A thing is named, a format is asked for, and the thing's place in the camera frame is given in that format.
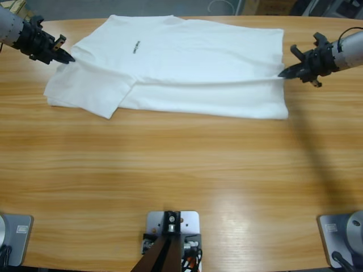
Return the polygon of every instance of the gray robot arm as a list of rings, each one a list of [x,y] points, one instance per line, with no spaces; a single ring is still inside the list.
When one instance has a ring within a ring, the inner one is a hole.
[[[296,45],[292,45],[290,50],[301,63],[286,68],[279,76],[286,79],[300,78],[303,82],[311,82],[314,86],[320,87],[322,84],[318,81],[318,76],[324,77],[332,72],[362,65],[363,31],[344,39],[341,39],[342,35],[337,41],[329,42],[324,35],[317,32],[314,34],[316,48],[304,53]]]
[[[69,63],[74,58],[61,49],[66,38],[55,39],[42,30],[43,18],[35,16],[30,22],[23,20],[0,6],[0,43],[20,50],[32,60],[49,64],[52,60]]]

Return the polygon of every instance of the white fabric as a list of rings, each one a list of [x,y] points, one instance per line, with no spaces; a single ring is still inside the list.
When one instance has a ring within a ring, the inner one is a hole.
[[[72,47],[44,95],[110,118],[117,107],[284,119],[281,29],[112,15]]]

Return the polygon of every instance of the wood grain surface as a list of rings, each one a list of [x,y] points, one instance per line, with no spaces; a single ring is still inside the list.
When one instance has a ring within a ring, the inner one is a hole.
[[[331,41],[362,21],[205,17],[283,28],[289,47]],[[46,22],[65,49],[104,19]],[[363,209],[363,67],[314,88],[286,81],[285,121],[118,109],[106,120],[50,107],[57,63],[0,54],[0,210],[30,214],[25,265],[129,271],[151,210],[200,214],[203,270],[278,271],[327,266],[316,218]]]

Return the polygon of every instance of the label sticker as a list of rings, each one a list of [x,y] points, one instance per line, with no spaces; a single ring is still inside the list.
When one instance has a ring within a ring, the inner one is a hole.
[[[16,228],[17,233],[28,233],[28,226],[18,226]]]
[[[336,224],[325,224],[325,228],[328,232],[336,232],[338,231],[338,228],[336,227]]]

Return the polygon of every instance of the cloth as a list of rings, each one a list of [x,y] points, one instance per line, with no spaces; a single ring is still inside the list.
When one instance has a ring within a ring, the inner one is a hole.
[[[117,107],[284,119],[281,29],[112,15],[75,44],[44,95],[110,118]]]

